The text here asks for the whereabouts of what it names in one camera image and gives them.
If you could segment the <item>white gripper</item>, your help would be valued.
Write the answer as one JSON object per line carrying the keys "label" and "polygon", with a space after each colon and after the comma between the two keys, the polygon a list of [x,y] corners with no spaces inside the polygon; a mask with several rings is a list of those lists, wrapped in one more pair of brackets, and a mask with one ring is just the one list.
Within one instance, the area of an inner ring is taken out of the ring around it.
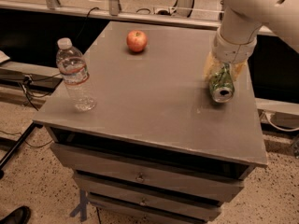
{"label": "white gripper", "polygon": [[245,44],[234,44],[226,41],[221,35],[221,29],[218,29],[212,46],[211,52],[206,56],[204,65],[204,79],[210,78],[220,69],[221,62],[232,63],[231,77],[237,80],[243,68],[248,64],[247,59],[252,55],[257,44],[257,38]]}

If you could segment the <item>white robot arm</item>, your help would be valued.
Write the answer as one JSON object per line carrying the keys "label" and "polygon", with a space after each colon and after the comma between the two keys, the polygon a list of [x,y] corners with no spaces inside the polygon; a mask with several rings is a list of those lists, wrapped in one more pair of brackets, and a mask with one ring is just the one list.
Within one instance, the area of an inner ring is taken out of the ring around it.
{"label": "white robot arm", "polygon": [[257,34],[263,26],[299,52],[299,0],[222,1],[224,15],[206,57],[206,80],[225,63],[233,67],[233,77],[238,77],[253,53]]}

